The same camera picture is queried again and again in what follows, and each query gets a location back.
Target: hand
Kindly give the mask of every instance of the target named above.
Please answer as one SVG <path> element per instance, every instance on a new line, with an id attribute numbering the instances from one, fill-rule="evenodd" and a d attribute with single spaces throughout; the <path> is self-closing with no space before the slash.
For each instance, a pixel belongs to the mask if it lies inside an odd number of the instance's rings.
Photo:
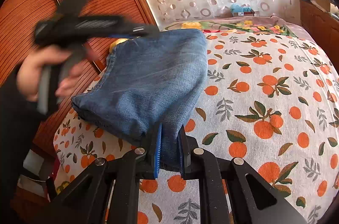
<path id="1" fill-rule="evenodd" d="M 26 57 L 17 74 L 18 90 L 26 97 L 26 100 L 30 102 L 38 100 L 38 84 L 43 66 L 60 64 L 70 55 L 71 52 L 62 50 L 56 45 L 50 45 L 43 49 L 36 49 Z M 68 77 L 59 83 L 55 95 L 57 97 L 71 95 L 76 89 L 76 83 L 79 81 L 82 72 L 83 64 L 81 62 L 73 66 Z"/>

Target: bed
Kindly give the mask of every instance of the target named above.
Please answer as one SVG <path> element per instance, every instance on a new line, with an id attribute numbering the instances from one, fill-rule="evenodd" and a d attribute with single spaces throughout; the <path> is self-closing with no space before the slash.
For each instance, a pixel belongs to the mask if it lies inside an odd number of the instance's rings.
<path id="1" fill-rule="evenodd" d="M 206 86 L 186 133 L 217 157 L 242 157 L 315 223 L 339 187 L 339 77 L 324 51 L 278 17 L 175 22 L 165 30 L 179 28 L 202 30 L 208 55 Z M 113 160 L 134 148 L 73 109 L 54 147 L 58 193 L 96 157 Z M 198 181 L 164 170 L 156 181 L 140 181 L 138 224 L 200 223 L 199 208 Z"/>

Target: folded blue jeans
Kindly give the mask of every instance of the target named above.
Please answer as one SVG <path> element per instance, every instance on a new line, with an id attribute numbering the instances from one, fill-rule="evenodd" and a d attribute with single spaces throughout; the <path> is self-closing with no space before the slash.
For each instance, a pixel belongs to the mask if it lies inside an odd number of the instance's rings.
<path id="1" fill-rule="evenodd" d="M 72 98 L 84 120 L 137 146 L 162 123 L 162 163 L 178 167 L 178 132 L 207 77 L 204 34 L 197 29 L 160 32 L 118 44 L 107 70 L 88 93 Z"/>

